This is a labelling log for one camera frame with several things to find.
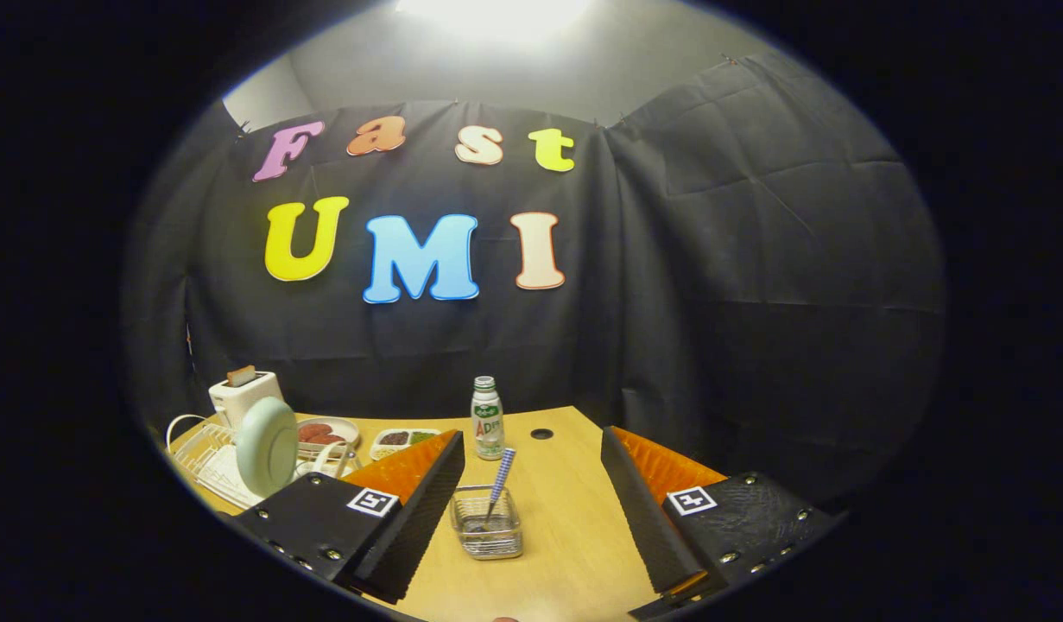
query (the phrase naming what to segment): white plate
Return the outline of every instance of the white plate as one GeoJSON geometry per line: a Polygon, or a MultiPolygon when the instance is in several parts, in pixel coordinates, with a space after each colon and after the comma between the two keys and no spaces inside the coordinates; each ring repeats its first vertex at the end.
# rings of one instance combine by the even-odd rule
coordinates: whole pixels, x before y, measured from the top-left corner
{"type": "MultiPolygon", "coordinates": [[[[331,434],[335,436],[342,437],[347,441],[350,448],[357,448],[358,446],[358,426],[354,425],[353,422],[344,420],[341,417],[315,417],[310,420],[297,420],[297,428],[301,430],[302,426],[309,425],[310,422],[322,422],[327,426],[331,426],[331,434]]],[[[317,454],[324,449],[324,444],[319,444],[319,442],[298,442],[298,450],[301,456],[314,458],[317,454]]],[[[337,450],[333,449],[331,455],[337,455],[337,450]]]]}
{"type": "Polygon", "coordinates": [[[243,415],[236,434],[236,465],[249,491],[266,499],[293,481],[294,421],[289,405],[272,397],[259,399],[243,415]]]}
{"type": "Polygon", "coordinates": [[[386,434],[393,434],[395,432],[407,432],[408,440],[411,440],[412,432],[429,432],[436,436],[438,436],[439,434],[443,434],[437,430],[425,428],[425,427],[390,427],[388,430],[383,430],[374,436],[374,442],[373,444],[370,446],[370,460],[381,460],[382,458],[385,457],[382,454],[386,452],[386,450],[392,450],[392,452],[389,452],[389,455],[392,455],[393,453],[400,452],[400,450],[405,450],[410,448],[411,444],[409,444],[407,440],[405,440],[404,444],[382,444],[381,442],[378,442],[378,440],[385,438],[386,434]]]}

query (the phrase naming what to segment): letter m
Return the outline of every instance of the letter m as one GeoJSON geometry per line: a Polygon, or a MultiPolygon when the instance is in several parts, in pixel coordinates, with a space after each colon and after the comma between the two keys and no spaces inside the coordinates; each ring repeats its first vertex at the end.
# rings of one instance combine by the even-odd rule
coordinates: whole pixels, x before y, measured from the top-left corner
{"type": "Polygon", "coordinates": [[[374,264],[370,287],[361,292],[361,299],[370,304],[400,299],[401,290],[393,286],[393,269],[412,299],[424,295],[433,270],[438,275],[431,289],[432,298],[476,298],[478,287],[473,283],[469,265],[469,237],[473,229],[476,218],[449,214],[439,218],[421,246],[404,217],[381,216],[366,223],[366,230],[374,235],[374,264]]]}

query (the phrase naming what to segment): plastic bottle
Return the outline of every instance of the plastic bottle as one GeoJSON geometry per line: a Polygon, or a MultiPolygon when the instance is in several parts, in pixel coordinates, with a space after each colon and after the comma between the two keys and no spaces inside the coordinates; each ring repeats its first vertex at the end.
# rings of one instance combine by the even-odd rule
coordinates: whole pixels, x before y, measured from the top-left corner
{"type": "Polygon", "coordinates": [[[473,379],[473,400],[469,410],[476,456],[485,460],[500,460],[504,453],[504,406],[500,404],[492,376],[473,379]]]}

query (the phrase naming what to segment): white toaster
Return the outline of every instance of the white toaster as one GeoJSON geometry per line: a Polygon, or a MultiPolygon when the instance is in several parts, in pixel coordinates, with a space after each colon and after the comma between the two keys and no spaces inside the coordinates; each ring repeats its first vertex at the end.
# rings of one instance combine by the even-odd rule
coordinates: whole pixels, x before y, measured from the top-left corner
{"type": "Polygon", "coordinates": [[[247,409],[259,399],[272,397],[286,401],[273,371],[255,371],[255,379],[243,386],[227,386],[227,381],[219,382],[209,387],[208,397],[213,399],[213,407],[220,415],[223,425],[232,430],[239,430],[247,409]]]}

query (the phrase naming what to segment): letter u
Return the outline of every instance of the letter u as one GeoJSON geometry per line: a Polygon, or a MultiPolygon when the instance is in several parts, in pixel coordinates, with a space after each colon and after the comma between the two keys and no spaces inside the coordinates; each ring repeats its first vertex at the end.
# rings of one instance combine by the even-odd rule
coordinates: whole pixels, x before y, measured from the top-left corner
{"type": "Polygon", "coordinates": [[[303,281],[319,274],[331,262],[335,248],[335,228],[338,213],[347,208],[347,197],[326,197],[318,200],[313,209],[319,215],[313,251],[305,256],[293,256],[293,229],[297,217],[305,212],[303,202],[287,202],[267,214],[270,233],[266,237],[266,269],[280,281],[303,281]]]}

